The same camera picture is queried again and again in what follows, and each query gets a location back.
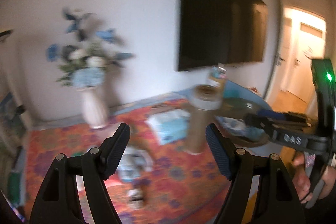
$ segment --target white door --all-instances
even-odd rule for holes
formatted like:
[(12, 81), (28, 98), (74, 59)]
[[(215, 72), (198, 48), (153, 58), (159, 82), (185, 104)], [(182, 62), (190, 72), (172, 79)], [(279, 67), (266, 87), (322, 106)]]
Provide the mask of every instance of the white door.
[(301, 24), (294, 69), (287, 90), (305, 102), (314, 91), (310, 58), (323, 58), (325, 41), (322, 31)]
[(271, 83), (268, 88), (268, 93), (265, 98), (269, 105), (273, 105), (280, 90), (282, 79), (285, 75), (286, 62), (288, 62), (290, 40), (292, 35), (292, 20), (290, 18), (283, 18), (283, 32), (278, 53), (276, 57), (276, 65), (273, 70)]

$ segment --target floral tablecloth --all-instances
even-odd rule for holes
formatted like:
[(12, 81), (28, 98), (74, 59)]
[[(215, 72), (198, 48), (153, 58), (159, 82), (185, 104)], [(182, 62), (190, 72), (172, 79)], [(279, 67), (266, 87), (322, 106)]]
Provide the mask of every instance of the floral tablecloth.
[[(165, 103), (179, 107), (184, 102), (185, 99), (177, 99)], [(220, 175), (208, 146), (200, 155), (190, 155), (184, 152), (183, 140), (158, 145), (155, 134), (145, 123), (150, 109), (147, 106), (110, 117), (110, 126), (117, 122), (129, 124), (130, 143), (146, 149), (154, 159), (153, 171), (144, 172), (133, 182), (144, 191), (145, 206), (140, 210), (133, 211), (127, 206), (126, 194), (131, 184), (120, 183), (116, 175), (106, 182), (115, 209), (123, 223), (206, 223), (220, 210), (230, 182)], [(31, 132), (26, 166), (28, 215), (54, 157), (60, 152), (77, 155), (99, 146), (100, 132), (84, 123)], [(84, 190), (79, 196), (86, 222), (94, 223)]]

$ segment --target tv screen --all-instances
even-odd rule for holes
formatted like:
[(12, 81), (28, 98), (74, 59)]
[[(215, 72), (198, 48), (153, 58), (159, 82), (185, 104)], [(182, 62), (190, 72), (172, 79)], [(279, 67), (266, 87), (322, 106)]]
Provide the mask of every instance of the tv screen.
[(263, 60), (262, 0), (181, 0), (178, 70)]

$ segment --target brown cylinder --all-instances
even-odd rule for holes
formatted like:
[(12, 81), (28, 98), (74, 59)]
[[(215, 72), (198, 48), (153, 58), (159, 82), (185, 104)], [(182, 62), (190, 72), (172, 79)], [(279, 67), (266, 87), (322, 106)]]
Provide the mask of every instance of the brown cylinder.
[(198, 85), (190, 99), (190, 120), (188, 134), (184, 141), (188, 153), (199, 154), (204, 150), (205, 129), (214, 120), (214, 110), (221, 105), (218, 90), (209, 85)]

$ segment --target green light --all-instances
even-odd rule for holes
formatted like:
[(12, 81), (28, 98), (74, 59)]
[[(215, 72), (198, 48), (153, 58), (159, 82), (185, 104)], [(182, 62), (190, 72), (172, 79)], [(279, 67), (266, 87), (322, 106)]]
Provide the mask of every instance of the green light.
[(327, 78), (329, 79), (329, 81), (331, 82), (332, 80), (332, 77), (331, 77), (331, 74), (330, 73), (327, 73)]

